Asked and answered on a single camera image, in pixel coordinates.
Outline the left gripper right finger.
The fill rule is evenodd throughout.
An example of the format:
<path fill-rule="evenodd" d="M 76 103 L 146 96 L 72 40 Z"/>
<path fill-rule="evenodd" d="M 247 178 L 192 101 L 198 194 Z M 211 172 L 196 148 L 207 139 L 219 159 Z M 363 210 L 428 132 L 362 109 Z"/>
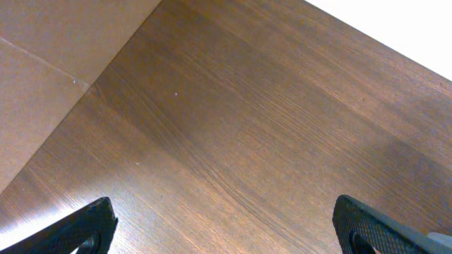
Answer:
<path fill-rule="evenodd" d="M 450 253 L 451 243 L 425 236 L 349 195 L 338 196 L 333 226 L 342 252 Z"/>

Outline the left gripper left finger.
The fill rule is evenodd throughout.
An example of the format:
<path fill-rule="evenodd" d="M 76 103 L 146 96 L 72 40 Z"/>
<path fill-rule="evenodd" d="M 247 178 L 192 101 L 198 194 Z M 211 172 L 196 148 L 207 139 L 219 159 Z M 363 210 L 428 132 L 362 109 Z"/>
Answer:
<path fill-rule="evenodd" d="M 102 197 L 1 252 L 107 253 L 118 221 L 111 200 Z"/>

